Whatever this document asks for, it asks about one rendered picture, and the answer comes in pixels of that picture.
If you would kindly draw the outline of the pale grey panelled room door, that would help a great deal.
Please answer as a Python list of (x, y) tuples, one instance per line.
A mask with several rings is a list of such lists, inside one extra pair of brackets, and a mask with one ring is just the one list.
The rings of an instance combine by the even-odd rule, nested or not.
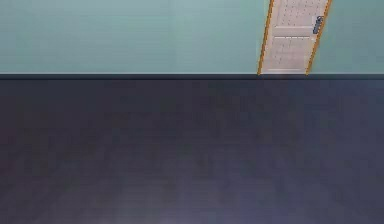
[[(270, 0), (258, 75), (308, 75), (332, 0)], [(313, 34), (317, 16), (324, 16)]]

